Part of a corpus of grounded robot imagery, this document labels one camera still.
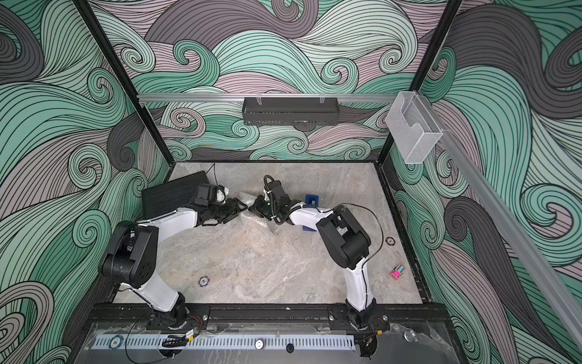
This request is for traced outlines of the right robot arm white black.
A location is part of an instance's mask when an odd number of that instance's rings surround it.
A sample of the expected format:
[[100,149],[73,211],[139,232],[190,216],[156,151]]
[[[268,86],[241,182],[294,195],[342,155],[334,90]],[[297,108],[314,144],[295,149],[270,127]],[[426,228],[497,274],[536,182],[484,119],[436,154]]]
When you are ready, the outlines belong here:
[[278,202],[258,197],[249,210],[276,224],[307,227],[320,234],[331,259],[343,269],[346,281],[346,305],[354,325],[369,319],[376,300],[368,283],[371,238],[345,205],[320,209],[298,200]]

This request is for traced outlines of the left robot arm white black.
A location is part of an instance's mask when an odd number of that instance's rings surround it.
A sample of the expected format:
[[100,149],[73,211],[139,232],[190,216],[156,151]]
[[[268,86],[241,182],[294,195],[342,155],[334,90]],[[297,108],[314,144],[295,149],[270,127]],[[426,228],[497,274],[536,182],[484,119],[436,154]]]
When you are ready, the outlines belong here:
[[226,224],[248,209],[238,198],[208,206],[188,205],[153,219],[118,223],[105,249],[99,274],[133,291],[157,312],[173,312],[180,293],[157,273],[159,244],[193,228]]

